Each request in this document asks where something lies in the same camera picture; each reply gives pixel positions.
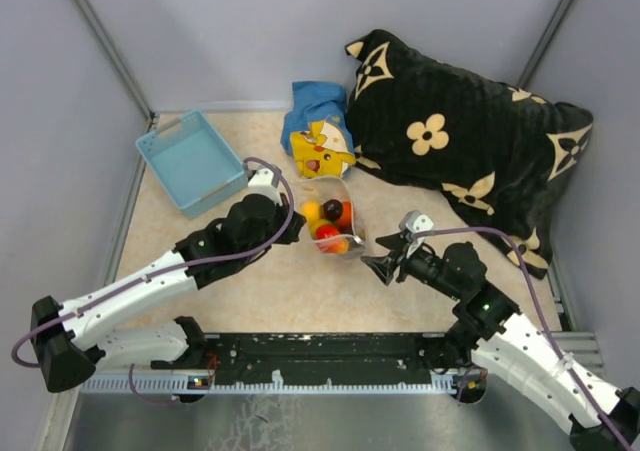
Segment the red toy apple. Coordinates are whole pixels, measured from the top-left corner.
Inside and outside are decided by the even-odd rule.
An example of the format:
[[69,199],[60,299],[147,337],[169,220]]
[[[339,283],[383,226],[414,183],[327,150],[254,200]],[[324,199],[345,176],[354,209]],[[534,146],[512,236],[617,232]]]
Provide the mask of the red toy apple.
[[340,234],[340,230],[333,224],[323,224],[315,230],[315,236],[318,240],[330,239]]

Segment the orange toy fruit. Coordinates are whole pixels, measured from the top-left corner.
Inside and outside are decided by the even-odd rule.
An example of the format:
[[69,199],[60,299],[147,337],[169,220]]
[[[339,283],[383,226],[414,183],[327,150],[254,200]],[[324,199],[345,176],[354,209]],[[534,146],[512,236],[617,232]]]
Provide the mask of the orange toy fruit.
[[338,220],[340,227],[348,227],[352,224],[353,209],[350,201],[342,202],[342,214]]

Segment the yellow green toy citrus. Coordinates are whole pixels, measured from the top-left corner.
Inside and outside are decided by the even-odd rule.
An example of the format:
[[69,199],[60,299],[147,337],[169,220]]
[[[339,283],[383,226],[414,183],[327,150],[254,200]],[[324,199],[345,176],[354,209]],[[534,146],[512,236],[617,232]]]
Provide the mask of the yellow green toy citrus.
[[317,239],[317,231],[320,227],[325,226],[325,225],[331,225],[331,222],[326,220],[326,219],[319,219],[313,223],[310,224],[309,226],[309,230],[310,230],[310,234],[314,239]]

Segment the clear dotted zip top bag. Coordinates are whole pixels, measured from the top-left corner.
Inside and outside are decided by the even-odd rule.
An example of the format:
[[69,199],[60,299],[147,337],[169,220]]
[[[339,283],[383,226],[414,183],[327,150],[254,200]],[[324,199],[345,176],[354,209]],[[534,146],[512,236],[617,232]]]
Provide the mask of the clear dotted zip top bag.
[[296,210],[306,219],[311,242],[319,252],[351,259],[367,250],[363,218],[346,182],[320,176],[294,185]]

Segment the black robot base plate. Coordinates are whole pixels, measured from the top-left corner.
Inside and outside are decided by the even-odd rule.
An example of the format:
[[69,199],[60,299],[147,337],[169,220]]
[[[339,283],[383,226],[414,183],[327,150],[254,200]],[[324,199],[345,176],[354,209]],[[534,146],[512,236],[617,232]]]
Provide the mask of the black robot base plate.
[[218,385],[267,384],[277,371],[285,385],[429,384],[452,373],[483,382],[488,372],[471,351],[442,333],[208,334],[174,362],[154,370],[201,370]]

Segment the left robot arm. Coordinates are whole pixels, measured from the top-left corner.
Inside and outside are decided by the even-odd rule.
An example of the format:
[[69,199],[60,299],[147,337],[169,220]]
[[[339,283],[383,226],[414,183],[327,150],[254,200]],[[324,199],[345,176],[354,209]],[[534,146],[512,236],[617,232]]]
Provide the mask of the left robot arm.
[[208,344],[193,318],[131,329],[122,323],[239,273],[272,245],[297,242],[305,223],[288,201],[248,194],[226,216],[190,233],[132,275],[63,303],[51,296],[39,299],[31,309],[30,341],[46,389],[67,391],[99,370],[129,364],[156,369],[201,365]]

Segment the dark purple toy fruit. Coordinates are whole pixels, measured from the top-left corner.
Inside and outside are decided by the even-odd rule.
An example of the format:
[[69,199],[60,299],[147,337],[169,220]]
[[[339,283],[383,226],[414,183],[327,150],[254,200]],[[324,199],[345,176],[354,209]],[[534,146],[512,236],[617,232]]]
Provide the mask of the dark purple toy fruit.
[[342,202],[337,199],[330,199],[322,204],[323,216],[326,220],[337,222],[342,214]]

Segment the yellow toy lemon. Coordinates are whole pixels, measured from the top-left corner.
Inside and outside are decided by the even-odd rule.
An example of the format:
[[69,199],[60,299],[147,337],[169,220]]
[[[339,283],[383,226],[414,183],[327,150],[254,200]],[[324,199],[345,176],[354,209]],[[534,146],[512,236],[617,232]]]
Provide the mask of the yellow toy lemon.
[[322,204],[316,200],[307,200],[303,202],[300,206],[300,212],[309,224],[323,218]]

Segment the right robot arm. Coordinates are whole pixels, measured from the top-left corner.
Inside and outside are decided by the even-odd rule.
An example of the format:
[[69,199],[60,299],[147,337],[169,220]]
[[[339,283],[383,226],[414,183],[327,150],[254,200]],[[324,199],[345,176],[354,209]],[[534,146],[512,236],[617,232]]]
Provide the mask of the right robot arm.
[[538,329],[486,277],[469,242],[442,255],[412,248],[407,233],[379,238],[385,256],[365,256],[384,284],[411,277],[454,300],[448,358],[499,377],[534,403],[568,435],[575,450],[627,450],[639,436],[639,392],[620,389],[580,364]]

